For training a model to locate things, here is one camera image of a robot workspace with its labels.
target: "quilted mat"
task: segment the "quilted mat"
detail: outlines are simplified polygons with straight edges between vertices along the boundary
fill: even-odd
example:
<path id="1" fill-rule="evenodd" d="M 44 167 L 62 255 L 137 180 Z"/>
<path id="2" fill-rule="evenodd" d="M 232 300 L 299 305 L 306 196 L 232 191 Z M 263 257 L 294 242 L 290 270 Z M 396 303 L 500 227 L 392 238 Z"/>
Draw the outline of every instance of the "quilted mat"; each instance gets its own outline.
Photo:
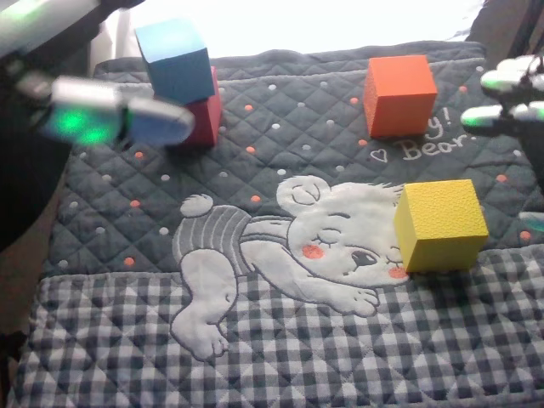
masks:
<path id="1" fill-rule="evenodd" d="M 369 58 L 426 54 L 419 139 L 369 139 Z M 71 154 L 12 406 L 504 406 L 544 401 L 544 198 L 517 140 L 465 134 L 470 42 L 219 59 L 218 145 Z M 151 94 L 141 60 L 95 76 Z M 409 278 L 402 184 L 471 179 L 470 272 Z"/>

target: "stacked blocks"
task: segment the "stacked blocks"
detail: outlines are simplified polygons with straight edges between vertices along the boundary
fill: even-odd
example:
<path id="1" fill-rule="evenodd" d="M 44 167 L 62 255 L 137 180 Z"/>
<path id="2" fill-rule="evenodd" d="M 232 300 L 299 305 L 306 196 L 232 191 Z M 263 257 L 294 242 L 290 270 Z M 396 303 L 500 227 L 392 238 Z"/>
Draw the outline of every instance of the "stacked blocks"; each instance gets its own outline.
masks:
<path id="1" fill-rule="evenodd" d="M 408 273 L 469 269 L 489 235 L 471 180 L 406 184 L 394 227 Z"/>
<path id="2" fill-rule="evenodd" d="M 136 29 L 136 36 L 155 95 L 185 105 L 195 116 L 195 129 L 183 145 L 215 145 L 222 111 L 218 76 L 193 25 L 163 21 Z"/>
<path id="3" fill-rule="evenodd" d="M 425 55 L 371 58 L 363 105 L 372 138 L 427 130 L 437 89 Z"/>

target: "embroidered heart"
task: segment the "embroidered heart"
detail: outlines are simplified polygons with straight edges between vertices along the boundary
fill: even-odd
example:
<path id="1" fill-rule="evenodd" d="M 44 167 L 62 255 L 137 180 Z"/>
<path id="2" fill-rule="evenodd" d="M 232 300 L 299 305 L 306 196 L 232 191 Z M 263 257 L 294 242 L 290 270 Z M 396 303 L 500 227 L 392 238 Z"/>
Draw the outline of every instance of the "embroidered heart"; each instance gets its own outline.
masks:
<path id="1" fill-rule="evenodd" d="M 388 162 L 388 152 L 385 149 L 374 150 L 371 153 L 371 157 L 383 163 Z"/>

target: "bear's cheek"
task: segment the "bear's cheek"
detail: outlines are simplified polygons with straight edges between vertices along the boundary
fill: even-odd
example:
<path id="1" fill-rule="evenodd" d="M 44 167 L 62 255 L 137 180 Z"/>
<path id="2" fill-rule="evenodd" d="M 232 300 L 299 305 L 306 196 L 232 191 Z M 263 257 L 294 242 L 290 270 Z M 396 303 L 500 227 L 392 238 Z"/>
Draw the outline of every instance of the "bear's cheek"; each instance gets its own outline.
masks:
<path id="1" fill-rule="evenodd" d="M 321 259 L 325 256 L 325 251 L 317 245 L 303 246 L 303 255 L 308 259 Z"/>

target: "bear's leg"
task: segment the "bear's leg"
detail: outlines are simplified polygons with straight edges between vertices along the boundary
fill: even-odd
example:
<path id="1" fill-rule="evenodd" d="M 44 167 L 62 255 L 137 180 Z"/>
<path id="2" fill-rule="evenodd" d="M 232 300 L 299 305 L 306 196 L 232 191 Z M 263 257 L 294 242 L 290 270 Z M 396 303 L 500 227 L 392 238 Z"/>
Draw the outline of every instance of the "bear's leg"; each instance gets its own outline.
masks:
<path id="1" fill-rule="evenodd" d="M 174 318 L 172 334 L 198 360 L 220 356 L 228 343 L 218 324 L 236 299 L 235 271 L 222 253 L 198 249 L 181 260 L 181 274 L 192 299 Z"/>

